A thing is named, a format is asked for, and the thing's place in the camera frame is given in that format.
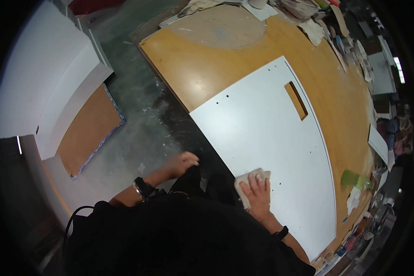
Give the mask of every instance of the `wooden table top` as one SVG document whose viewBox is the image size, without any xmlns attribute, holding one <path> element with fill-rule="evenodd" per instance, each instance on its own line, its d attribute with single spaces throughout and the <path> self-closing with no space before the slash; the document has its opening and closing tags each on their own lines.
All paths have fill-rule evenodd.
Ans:
<svg viewBox="0 0 414 276">
<path fill-rule="evenodd" d="M 370 175 L 374 168 L 367 141 L 375 119 L 359 66 L 351 65 L 345 73 L 325 40 L 313 46 L 282 14 L 260 22 L 244 8 L 228 5 L 184 17 L 139 47 L 188 112 L 261 66 L 286 57 L 310 99 L 328 148 L 337 230 L 327 249 L 335 251 L 370 199 L 363 191 L 359 206 L 348 216 L 351 189 L 340 183 L 345 169 Z"/>
</svg>

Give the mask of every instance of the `concrete floor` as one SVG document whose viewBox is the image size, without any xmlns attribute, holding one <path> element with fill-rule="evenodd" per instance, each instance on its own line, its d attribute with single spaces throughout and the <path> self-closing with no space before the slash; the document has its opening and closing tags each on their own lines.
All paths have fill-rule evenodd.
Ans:
<svg viewBox="0 0 414 276">
<path fill-rule="evenodd" d="M 43 190 L 60 222 L 66 226 L 70 212 L 83 205 L 109 201 L 146 176 L 166 158 L 182 151 L 201 152 L 202 177 L 228 171 L 181 104 L 149 69 L 129 34 L 177 0 L 127 0 L 109 18 L 91 23 L 94 35 L 115 73 L 106 84 L 126 122 L 105 142 L 76 180 L 71 180 L 58 155 L 45 161 L 51 177 Z M 162 184 L 168 190 L 174 181 Z M 90 209 L 79 214 L 87 215 Z"/>
</svg>

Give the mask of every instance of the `rectangular cutout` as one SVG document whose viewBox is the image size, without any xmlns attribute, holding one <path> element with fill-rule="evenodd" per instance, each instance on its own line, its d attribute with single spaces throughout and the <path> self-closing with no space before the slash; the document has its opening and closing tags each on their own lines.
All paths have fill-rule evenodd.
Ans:
<svg viewBox="0 0 414 276">
<path fill-rule="evenodd" d="M 288 96 L 290 96 L 290 99 L 293 102 L 296 111 L 298 112 L 299 118 L 301 121 L 303 121 L 308 115 L 307 108 L 305 108 L 304 102 L 302 101 L 302 98 L 300 97 L 298 90 L 294 86 L 293 82 L 290 81 L 287 83 L 285 85 L 285 90 L 287 90 Z"/>
</svg>

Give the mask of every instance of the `black shirt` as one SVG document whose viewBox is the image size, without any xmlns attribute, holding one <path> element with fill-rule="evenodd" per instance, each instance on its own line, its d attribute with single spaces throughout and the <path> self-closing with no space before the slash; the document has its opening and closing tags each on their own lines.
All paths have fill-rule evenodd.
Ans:
<svg viewBox="0 0 414 276">
<path fill-rule="evenodd" d="M 68 275 L 314 275 L 242 209 L 171 193 L 74 219 Z"/>
</svg>

